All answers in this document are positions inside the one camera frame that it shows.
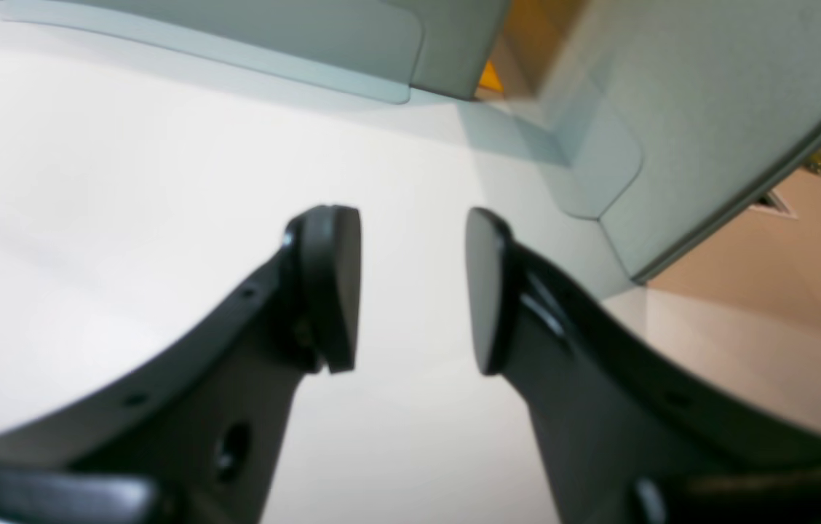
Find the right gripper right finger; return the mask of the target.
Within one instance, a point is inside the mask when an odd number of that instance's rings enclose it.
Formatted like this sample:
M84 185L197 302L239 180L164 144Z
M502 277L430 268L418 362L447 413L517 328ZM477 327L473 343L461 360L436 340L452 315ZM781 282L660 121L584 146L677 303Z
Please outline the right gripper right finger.
M467 213L480 374L529 409L563 523L821 523L821 434L730 396L627 330L497 213Z

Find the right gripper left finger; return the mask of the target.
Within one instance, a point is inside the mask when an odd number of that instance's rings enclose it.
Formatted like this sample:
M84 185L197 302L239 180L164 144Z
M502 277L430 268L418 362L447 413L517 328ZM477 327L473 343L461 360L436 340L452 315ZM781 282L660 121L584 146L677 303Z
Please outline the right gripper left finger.
M304 377L355 366L360 211L316 206L173 345L0 434L0 522L258 523Z

